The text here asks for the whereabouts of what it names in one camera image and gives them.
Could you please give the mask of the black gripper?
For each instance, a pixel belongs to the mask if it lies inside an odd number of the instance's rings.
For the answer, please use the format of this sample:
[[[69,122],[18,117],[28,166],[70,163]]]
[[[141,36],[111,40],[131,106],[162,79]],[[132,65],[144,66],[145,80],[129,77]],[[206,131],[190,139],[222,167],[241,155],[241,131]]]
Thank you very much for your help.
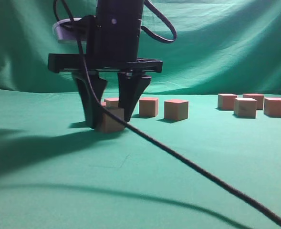
[[[158,13],[146,0],[99,0],[95,15],[86,15],[86,43],[78,34],[78,25],[66,1],[62,0],[68,19],[76,36],[78,54],[48,55],[48,69],[53,73],[73,72],[74,79],[83,105],[85,123],[95,129],[102,120],[101,98],[107,81],[98,72],[119,72],[119,103],[124,109],[124,120],[129,122],[135,106],[151,83],[151,76],[144,72],[162,71],[163,62],[138,57],[140,33],[144,31],[153,39],[160,38],[142,26],[144,6]],[[87,77],[78,71],[88,70]]]

